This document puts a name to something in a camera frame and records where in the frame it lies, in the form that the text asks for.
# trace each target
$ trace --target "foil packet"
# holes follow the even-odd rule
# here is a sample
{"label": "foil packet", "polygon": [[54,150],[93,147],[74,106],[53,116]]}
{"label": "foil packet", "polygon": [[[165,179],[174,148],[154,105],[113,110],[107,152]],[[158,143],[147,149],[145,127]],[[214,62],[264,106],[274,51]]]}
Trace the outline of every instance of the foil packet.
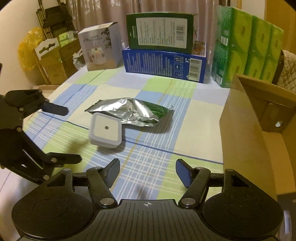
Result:
{"label": "foil packet", "polygon": [[122,124],[155,126],[170,109],[134,98],[99,100],[87,108],[90,113],[102,112],[121,119]]}

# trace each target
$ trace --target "blue box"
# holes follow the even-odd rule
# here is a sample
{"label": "blue box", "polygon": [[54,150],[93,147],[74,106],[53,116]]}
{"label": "blue box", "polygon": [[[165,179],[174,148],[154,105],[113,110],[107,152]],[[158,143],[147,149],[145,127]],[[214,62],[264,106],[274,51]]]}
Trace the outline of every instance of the blue box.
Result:
{"label": "blue box", "polygon": [[196,41],[191,54],[157,50],[122,50],[126,72],[204,82],[207,44]]}

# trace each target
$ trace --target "plaid tablecloth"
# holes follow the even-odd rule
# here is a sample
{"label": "plaid tablecloth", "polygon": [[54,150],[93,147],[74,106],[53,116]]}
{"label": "plaid tablecloth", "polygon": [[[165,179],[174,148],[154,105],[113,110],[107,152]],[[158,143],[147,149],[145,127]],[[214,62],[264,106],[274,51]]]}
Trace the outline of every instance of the plaid tablecloth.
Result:
{"label": "plaid tablecloth", "polygon": [[[83,172],[93,166],[104,167],[113,158],[118,158],[121,170],[111,188],[118,201],[178,201],[185,191],[175,173],[178,158],[193,167],[223,172],[219,118],[227,95],[227,89],[221,89],[213,82],[199,84],[126,73],[123,67],[92,72],[83,68],[49,98],[53,103],[68,107],[69,114],[58,116],[38,111],[26,123],[24,130],[45,153],[80,154],[81,163],[67,166],[74,172]],[[168,108],[173,106],[173,111],[155,127],[124,125],[123,141],[116,149],[91,145],[88,142],[91,114],[84,110],[100,99],[122,97],[133,97]],[[14,184],[14,188],[18,185],[22,188],[19,183]],[[0,200],[5,201],[5,193],[11,192],[8,179],[0,180],[1,186]],[[211,188],[208,196],[220,191]]]}

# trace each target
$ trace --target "circular pad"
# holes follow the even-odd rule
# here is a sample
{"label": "circular pad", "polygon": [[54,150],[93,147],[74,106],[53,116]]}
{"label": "circular pad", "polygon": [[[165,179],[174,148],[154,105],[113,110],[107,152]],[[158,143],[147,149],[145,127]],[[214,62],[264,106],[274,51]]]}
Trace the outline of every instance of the circular pad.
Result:
{"label": "circular pad", "polygon": [[43,189],[39,186],[18,201],[12,210],[12,220],[21,236],[47,240],[79,232],[92,215],[91,202],[64,187]]}
{"label": "circular pad", "polygon": [[264,239],[282,221],[279,204],[261,190],[232,188],[209,198],[202,214],[215,232],[229,239]]}
{"label": "circular pad", "polygon": [[35,204],[33,212],[40,218],[57,218],[63,215],[68,205],[59,199],[46,199]]}

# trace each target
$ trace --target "white product box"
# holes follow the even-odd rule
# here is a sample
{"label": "white product box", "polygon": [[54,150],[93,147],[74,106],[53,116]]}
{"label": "white product box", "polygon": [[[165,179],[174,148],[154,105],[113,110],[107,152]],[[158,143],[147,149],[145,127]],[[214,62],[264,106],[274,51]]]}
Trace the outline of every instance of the white product box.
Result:
{"label": "white product box", "polygon": [[114,69],[122,61],[119,24],[104,23],[78,33],[88,71]]}

